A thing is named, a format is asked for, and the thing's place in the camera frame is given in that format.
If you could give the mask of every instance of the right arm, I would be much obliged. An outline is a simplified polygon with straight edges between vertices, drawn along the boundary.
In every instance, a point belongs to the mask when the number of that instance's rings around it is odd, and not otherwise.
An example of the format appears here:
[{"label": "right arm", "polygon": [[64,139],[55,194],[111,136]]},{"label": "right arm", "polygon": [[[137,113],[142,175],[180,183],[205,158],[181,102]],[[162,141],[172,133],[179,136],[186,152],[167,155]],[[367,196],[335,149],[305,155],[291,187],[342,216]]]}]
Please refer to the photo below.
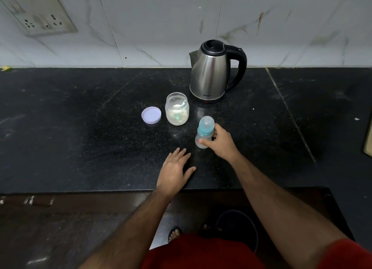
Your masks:
[{"label": "right arm", "polygon": [[234,168],[263,227],[293,268],[316,268],[328,246],[347,238],[323,215],[279,187],[244,158],[230,133],[218,124],[214,137],[214,141],[200,143]]}]

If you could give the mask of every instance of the power socket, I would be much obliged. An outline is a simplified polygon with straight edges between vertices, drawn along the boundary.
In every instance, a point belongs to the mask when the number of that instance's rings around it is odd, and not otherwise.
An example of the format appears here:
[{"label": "power socket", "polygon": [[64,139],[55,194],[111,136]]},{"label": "power socket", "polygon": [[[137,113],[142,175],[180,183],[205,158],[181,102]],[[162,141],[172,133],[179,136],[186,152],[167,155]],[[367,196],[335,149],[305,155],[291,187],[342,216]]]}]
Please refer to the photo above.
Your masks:
[{"label": "power socket", "polygon": [[28,35],[76,32],[58,0],[1,0]]}]

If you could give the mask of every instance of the person's left hand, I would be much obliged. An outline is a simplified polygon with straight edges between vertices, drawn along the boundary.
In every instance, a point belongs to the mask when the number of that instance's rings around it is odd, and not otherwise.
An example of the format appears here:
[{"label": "person's left hand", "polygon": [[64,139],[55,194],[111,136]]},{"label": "person's left hand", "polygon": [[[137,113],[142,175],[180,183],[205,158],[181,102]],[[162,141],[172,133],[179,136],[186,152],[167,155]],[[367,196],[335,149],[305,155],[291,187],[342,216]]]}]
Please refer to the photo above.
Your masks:
[{"label": "person's left hand", "polygon": [[180,151],[177,148],[173,153],[170,153],[163,163],[160,170],[156,189],[162,194],[172,199],[186,184],[191,174],[196,170],[196,167],[187,169],[183,173],[183,167],[191,154],[186,153],[186,149]]}]

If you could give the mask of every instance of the kettle lid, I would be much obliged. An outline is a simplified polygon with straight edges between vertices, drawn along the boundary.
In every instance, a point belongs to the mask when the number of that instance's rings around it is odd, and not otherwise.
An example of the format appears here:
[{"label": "kettle lid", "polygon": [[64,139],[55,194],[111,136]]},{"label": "kettle lid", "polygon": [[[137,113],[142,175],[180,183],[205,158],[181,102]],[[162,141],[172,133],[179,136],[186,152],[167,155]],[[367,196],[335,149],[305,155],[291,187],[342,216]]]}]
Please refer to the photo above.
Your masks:
[{"label": "kettle lid", "polygon": [[206,55],[221,56],[225,54],[225,44],[219,40],[205,41],[200,49]]}]

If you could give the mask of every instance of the red sleeve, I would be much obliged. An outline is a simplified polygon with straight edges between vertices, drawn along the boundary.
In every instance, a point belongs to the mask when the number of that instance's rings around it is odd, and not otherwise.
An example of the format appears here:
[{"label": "red sleeve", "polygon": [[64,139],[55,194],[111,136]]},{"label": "red sleeve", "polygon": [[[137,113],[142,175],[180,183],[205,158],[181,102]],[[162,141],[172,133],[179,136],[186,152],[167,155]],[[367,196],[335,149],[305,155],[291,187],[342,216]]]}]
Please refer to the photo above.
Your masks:
[{"label": "red sleeve", "polygon": [[372,254],[357,243],[343,239],[325,252],[317,269],[371,269]]}]

